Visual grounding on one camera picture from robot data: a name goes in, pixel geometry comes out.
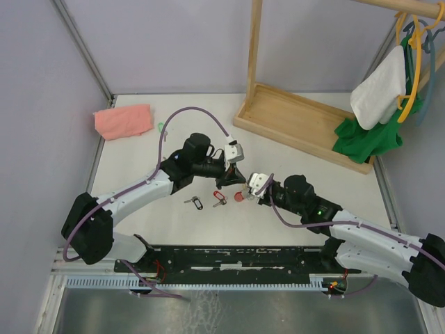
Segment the red handled keyring holder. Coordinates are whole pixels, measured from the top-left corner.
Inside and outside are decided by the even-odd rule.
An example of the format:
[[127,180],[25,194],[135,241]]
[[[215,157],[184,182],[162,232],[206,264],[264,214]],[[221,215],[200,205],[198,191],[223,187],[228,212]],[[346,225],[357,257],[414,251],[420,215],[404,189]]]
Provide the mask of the red handled keyring holder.
[[250,187],[244,184],[240,191],[234,194],[234,200],[236,202],[243,202],[244,200],[254,200],[256,197],[251,194]]

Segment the black tag key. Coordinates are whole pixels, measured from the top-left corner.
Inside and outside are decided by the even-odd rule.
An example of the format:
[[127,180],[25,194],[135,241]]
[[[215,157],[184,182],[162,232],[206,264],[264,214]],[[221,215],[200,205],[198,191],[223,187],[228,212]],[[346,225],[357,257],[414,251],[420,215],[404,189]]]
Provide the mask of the black tag key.
[[193,196],[192,198],[185,200],[184,204],[186,204],[186,203],[193,203],[195,208],[199,211],[203,210],[203,208],[204,208],[204,206],[200,200],[200,197],[198,197],[198,196]]

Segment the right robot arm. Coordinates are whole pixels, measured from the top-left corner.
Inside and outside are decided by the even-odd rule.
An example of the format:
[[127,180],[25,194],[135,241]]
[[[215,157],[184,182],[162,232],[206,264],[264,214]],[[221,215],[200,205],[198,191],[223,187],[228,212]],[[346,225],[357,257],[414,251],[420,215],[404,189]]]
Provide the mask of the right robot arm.
[[283,183],[272,175],[253,173],[250,194],[260,205],[300,216],[290,228],[306,228],[328,237],[319,264],[325,271],[353,269],[388,278],[406,287],[430,305],[444,307],[444,240],[434,234],[424,238],[368,222],[318,195],[304,175]]

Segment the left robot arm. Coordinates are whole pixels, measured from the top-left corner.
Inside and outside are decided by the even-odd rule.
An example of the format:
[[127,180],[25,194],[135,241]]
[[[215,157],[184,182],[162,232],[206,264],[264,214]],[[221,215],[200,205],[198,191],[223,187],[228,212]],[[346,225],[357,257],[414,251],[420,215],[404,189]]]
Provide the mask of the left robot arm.
[[145,205],[185,188],[195,177],[214,179],[217,189],[244,184],[246,179],[236,167],[244,158],[241,144],[229,139],[217,158],[211,156],[213,150],[208,136],[193,133],[181,149],[129,187],[98,197],[87,192],[77,196],[61,229],[66,247],[89,265],[108,257],[147,271],[154,263],[148,243],[136,234],[120,234],[115,227]]

